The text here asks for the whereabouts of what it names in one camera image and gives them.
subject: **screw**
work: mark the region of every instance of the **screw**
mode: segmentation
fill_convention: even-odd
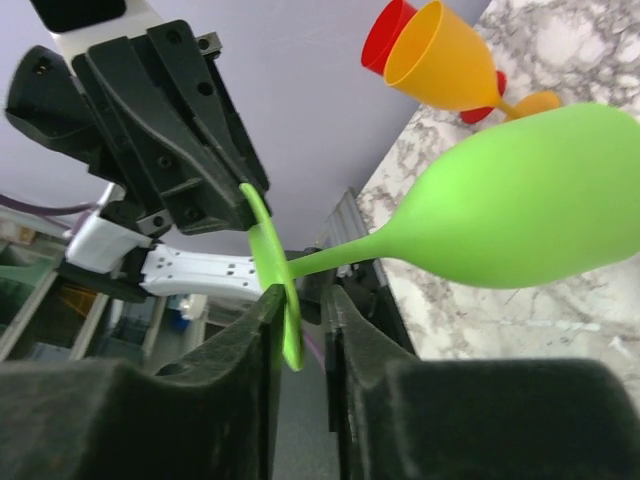
[[[173,160],[165,155],[162,155],[160,158],[158,158],[158,166],[164,169],[171,168],[173,166]]]
[[[197,220],[198,217],[200,216],[200,212],[198,211],[197,208],[190,207],[185,210],[184,216],[187,217],[189,220]]]
[[[176,30],[169,30],[167,32],[167,40],[169,40],[169,43],[172,45],[178,45],[182,42],[182,35],[180,35]]]
[[[107,102],[98,102],[98,105],[96,105],[96,107],[98,108],[98,111],[100,113],[108,113],[109,112],[109,105],[107,104]]]
[[[200,82],[198,84],[198,92],[200,92],[201,95],[208,97],[209,95],[213,95],[213,87],[207,82]]]
[[[36,75],[44,75],[45,73],[49,73],[51,70],[53,70],[51,60],[47,57],[40,57],[38,59],[38,63],[33,67],[33,72]]]
[[[116,146],[118,148],[125,148],[129,144],[129,140],[124,135],[118,135],[116,137]]]

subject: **marble countertop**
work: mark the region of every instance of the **marble countertop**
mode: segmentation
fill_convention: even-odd
[[[640,119],[640,0],[494,0],[476,30],[507,74],[505,99],[553,90]],[[421,106],[358,197],[370,231],[444,151],[500,122],[470,127]],[[608,365],[640,407],[640,257],[537,288],[487,290],[382,261],[423,359],[589,357]]]

